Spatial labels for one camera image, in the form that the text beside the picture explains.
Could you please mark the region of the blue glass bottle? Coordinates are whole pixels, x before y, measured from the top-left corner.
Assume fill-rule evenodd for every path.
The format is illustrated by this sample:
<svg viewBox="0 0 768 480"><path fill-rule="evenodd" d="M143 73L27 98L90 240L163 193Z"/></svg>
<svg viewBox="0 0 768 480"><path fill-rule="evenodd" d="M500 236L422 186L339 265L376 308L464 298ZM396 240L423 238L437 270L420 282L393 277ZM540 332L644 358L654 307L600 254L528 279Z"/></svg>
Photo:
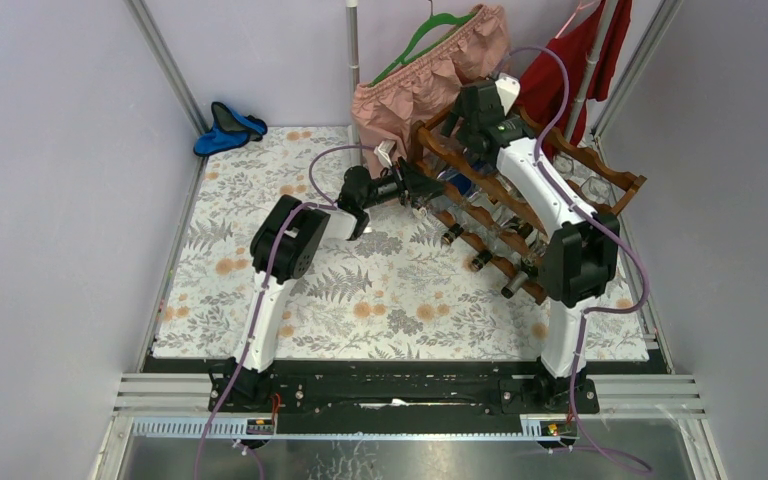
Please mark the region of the blue glass bottle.
<svg viewBox="0 0 768 480"><path fill-rule="evenodd" d="M466 175L453 167L447 167L437 174L436 179L451 184L467 200L472 200L480 193L480 187Z"/></svg>

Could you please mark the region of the clear liquor bottle gold label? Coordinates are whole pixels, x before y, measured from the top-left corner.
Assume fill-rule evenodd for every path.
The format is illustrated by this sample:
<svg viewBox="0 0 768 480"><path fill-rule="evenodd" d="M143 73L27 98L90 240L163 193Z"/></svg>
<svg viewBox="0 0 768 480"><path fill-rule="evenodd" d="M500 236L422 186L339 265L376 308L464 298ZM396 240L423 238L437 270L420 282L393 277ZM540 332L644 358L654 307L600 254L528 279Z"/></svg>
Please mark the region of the clear liquor bottle gold label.
<svg viewBox="0 0 768 480"><path fill-rule="evenodd" d="M453 225L443 234L442 241L444 243L450 245L469 233L480 239L485 247L490 246L490 241L486 238L485 227L468 210L458 205L452 205L444 212L453 221Z"/></svg>

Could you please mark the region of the clear square liquor bottle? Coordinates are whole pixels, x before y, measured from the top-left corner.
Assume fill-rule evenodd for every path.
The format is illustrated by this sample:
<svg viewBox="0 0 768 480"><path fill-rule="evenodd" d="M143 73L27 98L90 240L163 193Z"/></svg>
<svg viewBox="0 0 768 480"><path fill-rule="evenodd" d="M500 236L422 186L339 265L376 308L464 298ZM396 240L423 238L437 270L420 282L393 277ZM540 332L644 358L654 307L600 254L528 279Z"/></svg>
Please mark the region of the clear square liquor bottle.
<svg viewBox="0 0 768 480"><path fill-rule="evenodd" d="M524 225L518 229L507 228L505 230L495 231L494 234L488 238L488 242L485 244L486 249L481 250L471 260L470 268L473 271L480 271L487 264L491 263L493 258L504 258L510 261L517 270L521 270L523 267L522 255L508 245L502 239L502 236L514 235L527 241L532 236L532 233L533 228L530 225Z"/></svg>

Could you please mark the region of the dark green wine bottle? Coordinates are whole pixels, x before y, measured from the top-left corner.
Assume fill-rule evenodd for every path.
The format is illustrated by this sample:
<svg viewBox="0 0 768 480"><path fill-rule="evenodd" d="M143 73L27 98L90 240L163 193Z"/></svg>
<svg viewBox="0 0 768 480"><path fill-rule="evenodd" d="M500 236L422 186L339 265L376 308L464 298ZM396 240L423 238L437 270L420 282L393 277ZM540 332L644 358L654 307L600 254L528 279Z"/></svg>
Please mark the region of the dark green wine bottle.
<svg viewBox="0 0 768 480"><path fill-rule="evenodd" d="M501 289L501 294L506 299L511 299L522 287L537 275L538 268L530 262L521 261L520 266L513 277Z"/></svg>

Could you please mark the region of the clear glass bottle tall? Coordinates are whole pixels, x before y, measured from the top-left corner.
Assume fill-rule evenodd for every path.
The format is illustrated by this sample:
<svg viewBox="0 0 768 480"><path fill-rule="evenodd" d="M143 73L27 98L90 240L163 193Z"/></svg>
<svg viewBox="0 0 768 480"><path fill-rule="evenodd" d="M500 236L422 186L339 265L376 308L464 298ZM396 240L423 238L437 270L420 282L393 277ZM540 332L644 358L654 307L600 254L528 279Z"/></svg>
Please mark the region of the clear glass bottle tall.
<svg viewBox="0 0 768 480"><path fill-rule="evenodd" d="M427 162L440 158L442 153L461 154L463 152L462 145L454 138L426 135L419 139L419 143L423 149L423 159Z"/></svg>

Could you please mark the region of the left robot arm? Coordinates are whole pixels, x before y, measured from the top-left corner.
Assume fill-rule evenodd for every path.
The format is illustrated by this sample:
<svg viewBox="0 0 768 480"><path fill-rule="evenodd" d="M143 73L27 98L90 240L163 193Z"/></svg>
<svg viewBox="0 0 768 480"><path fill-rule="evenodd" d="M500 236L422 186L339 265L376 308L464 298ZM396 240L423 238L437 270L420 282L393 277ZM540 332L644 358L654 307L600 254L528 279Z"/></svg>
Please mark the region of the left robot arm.
<svg viewBox="0 0 768 480"><path fill-rule="evenodd" d="M376 179L364 167L349 168L334 206L282 196L251 242L254 296L234 354L209 372L209 409L256 411L267 404L268 369L276 357L285 305L324 240L355 241L370 223L371 208L396 200L419 209L444 192L443 182L398 161Z"/></svg>

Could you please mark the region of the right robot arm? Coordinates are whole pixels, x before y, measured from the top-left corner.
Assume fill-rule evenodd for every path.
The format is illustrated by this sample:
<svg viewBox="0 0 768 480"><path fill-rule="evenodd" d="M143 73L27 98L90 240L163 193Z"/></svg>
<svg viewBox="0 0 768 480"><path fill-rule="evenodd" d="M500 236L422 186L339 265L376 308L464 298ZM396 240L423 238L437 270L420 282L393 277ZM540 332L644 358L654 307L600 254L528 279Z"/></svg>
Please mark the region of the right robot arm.
<svg viewBox="0 0 768 480"><path fill-rule="evenodd" d="M583 316L616 275L619 221L578 195L542 153L537 135L512 111L518 93L508 75L468 84L440 132L464 149L451 165L509 210L526 204L548 241L526 275L550 301L549 335L530 391L539 407L557 412L570 408L584 384Z"/></svg>

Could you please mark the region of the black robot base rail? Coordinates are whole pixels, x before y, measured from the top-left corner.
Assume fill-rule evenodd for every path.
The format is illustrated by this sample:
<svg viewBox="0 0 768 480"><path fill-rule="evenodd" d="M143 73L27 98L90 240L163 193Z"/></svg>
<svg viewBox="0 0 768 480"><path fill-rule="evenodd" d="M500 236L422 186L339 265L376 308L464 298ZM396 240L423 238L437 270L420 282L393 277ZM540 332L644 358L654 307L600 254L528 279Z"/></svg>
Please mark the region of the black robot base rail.
<svg viewBox="0 0 768 480"><path fill-rule="evenodd" d="M600 410L586 374L555 379L537 361L291 361L265 372L207 369L210 407L263 413L290 434L508 434L520 416L570 422Z"/></svg>

